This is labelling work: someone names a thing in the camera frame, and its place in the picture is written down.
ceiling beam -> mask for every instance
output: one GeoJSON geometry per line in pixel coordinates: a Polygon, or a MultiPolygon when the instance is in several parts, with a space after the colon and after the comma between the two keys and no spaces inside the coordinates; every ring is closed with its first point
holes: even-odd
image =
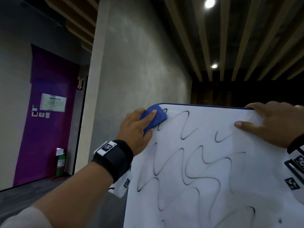
{"type": "Polygon", "coordinates": [[[87,0],[63,0],[80,16],[96,27],[97,11],[87,0]]]}
{"type": "Polygon", "coordinates": [[[87,1],[98,11],[100,0],[87,0],[87,1]]]}
{"type": "Polygon", "coordinates": [[[246,24],[245,24],[245,28],[244,28],[241,43],[240,43],[240,46],[239,46],[237,60],[235,62],[233,73],[232,73],[232,78],[231,78],[232,81],[235,81],[235,79],[237,77],[237,73],[238,73],[239,68],[241,66],[241,62],[242,62],[242,59],[243,59],[243,56],[244,56],[244,53],[245,53],[245,49],[247,47],[247,44],[248,44],[248,41],[249,41],[249,38],[250,38],[250,34],[251,34],[252,28],[254,26],[254,22],[255,22],[257,13],[259,11],[259,7],[260,7],[261,2],[262,2],[262,0],[251,0],[248,15],[247,15],[247,20],[246,20],[246,24]]]}
{"type": "Polygon", "coordinates": [[[177,10],[176,2],[175,2],[175,0],[164,0],[164,1],[165,1],[166,6],[169,10],[169,13],[172,17],[173,23],[174,23],[174,25],[175,25],[175,27],[178,31],[178,34],[179,34],[179,36],[180,36],[180,38],[181,38],[181,40],[184,44],[184,47],[185,47],[186,52],[188,54],[188,57],[189,57],[189,59],[192,63],[192,66],[193,66],[193,69],[196,73],[196,76],[197,76],[199,81],[203,81],[199,66],[198,66],[196,58],[195,58],[195,55],[194,55],[193,50],[191,48],[191,44],[190,44],[188,35],[186,33],[186,30],[185,30],[185,27],[184,27],[183,23],[181,22],[181,17],[179,15],[178,10],[177,10]]]}
{"type": "Polygon", "coordinates": [[[267,66],[262,70],[258,81],[262,80],[273,66],[283,57],[283,55],[303,36],[304,29],[304,5],[298,11],[293,22],[287,27],[285,33],[274,48],[272,55],[266,63],[267,66]]]}
{"type": "Polygon", "coordinates": [[[230,0],[221,0],[221,42],[219,55],[219,80],[224,80],[230,0]]]}
{"type": "Polygon", "coordinates": [[[70,22],[69,20],[66,20],[65,26],[67,29],[74,35],[76,35],[81,40],[85,41],[89,45],[93,45],[94,38],[91,37],[89,34],[84,32],[82,29],[80,29],[78,26],[70,22]]]}
{"type": "Polygon", "coordinates": [[[272,12],[270,13],[270,17],[268,18],[265,24],[264,27],[265,31],[262,32],[263,34],[262,40],[259,43],[257,52],[253,57],[253,60],[246,73],[245,81],[248,81],[254,69],[260,62],[262,56],[264,55],[265,51],[268,49],[270,42],[278,32],[281,24],[283,23],[287,13],[290,11],[294,2],[295,0],[280,0],[273,7],[272,12]]]}
{"type": "Polygon", "coordinates": [[[287,79],[292,79],[295,76],[297,76],[299,73],[302,73],[304,71],[304,58],[299,60],[294,67],[291,68],[291,70],[288,72],[287,79]]]}
{"type": "Polygon", "coordinates": [[[85,31],[91,37],[94,37],[95,27],[92,26],[87,20],[85,20],[82,16],[80,16],[76,11],[74,11],[71,7],[69,7],[62,0],[45,0],[47,4],[64,16],[66,19],[74,23],[80,29],[85,31]]]}
{"type": "Polygon", "coordinates": [[[279,62],[279,65],[276,68],[271,80],[276,80],[292,65],[294,65],[297,61],[299,61],[303,56],[304,56],[304,38],[301,39],[293,47],[293,49],[290,52],[288,52],[284,56],[284,58],[279,62]]]}
{"type": "Polygon", "coordinates": [[[202,49],[204,53],[204,59],[207,69],[207,74],[209,81],[212,81],[212,71],[211,71],[211,62],[210,62],[210,55],[209,55],[209,46],[206,34],[206,26],[205,26],[205,16],[203,11],[203,3],[202,0],[192,0],[194,13],[196,17],[196,22],[199,29],[199,37],[202,44],[202,49]]]}
{"type": "Polygon", "coordinates": [[[90,53],[92,53],[93,50],[93,46],[89,45],[88,43],[81,41],[81,46],[82,48],[84,48],[85,50],[89,51],[90,53]]]}

ceiling light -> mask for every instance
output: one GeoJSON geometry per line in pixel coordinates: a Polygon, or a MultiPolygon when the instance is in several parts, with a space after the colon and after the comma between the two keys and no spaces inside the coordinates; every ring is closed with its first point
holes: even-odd
{"type": "Polygon", "coordinates": [[[215,64],[213,64],[213,65],[211,66],[211,68],[216,69],[217,66],[218,66],[218,65],[215,63],[215,64]]]}
{"type": "Polygon", "coordinates": [[[214,5],[215,5],[215,0],[207,0],[207,1],[205,2],[205,7],[206,7],[207,9],[214,7],[214,5]]]}

blue eraser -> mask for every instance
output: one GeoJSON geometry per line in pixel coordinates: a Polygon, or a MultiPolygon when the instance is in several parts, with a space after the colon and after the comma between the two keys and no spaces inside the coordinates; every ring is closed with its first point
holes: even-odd
{"type": "Polygon", "coordinates": [[[153,110],[156,110],[156,115],[154,119],[150,122],[150,124],[143,130],[143,134],[145,134],[148,130],[151,128],[154,128],[161,124],[164,120],[166,120],[168,117],[166,113],[163,111],[163,109],[158,105],[155,104],[153,106],[150,106],[139,118],[139,120],[145,118],[148,116],[153,110]]]}

fingernail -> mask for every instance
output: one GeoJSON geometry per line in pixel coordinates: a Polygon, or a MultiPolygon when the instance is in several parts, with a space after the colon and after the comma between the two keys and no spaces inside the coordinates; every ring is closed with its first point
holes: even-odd
{"type": "Polygon", "coordinates": [[[236,121],[234,123],[234,126],[237,127],[237,128],[240,128],[242,126],[242,121],[236,121]]]}

hand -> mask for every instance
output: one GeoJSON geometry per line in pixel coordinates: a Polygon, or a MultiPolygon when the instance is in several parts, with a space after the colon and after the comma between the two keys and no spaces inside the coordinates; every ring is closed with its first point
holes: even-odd
{"type": "Polygon", "coordinates": [[[272,145],[288,148],[297,137],[304,134],[304,107],[301,105],[270,101],[267,104],[251,103],[245,108],[255,109],[264,118],[263,124],[257,126],[251,122],[237,121],[234,125],[272,145]]]}
{"type": "Polygon", "coordinates": [[[146,128],[156,115],[156,110],[153,110],[148,116],[139,121],[139,118],[145,109],[137,109],[133,113],[128,113],[124,121],[120,124],[120,131],[116,139],[125,141],[131,148],[134,156],[141,153],[152,138],[152,130],[148,130],[143,135],[143,130],[146,128]]]}

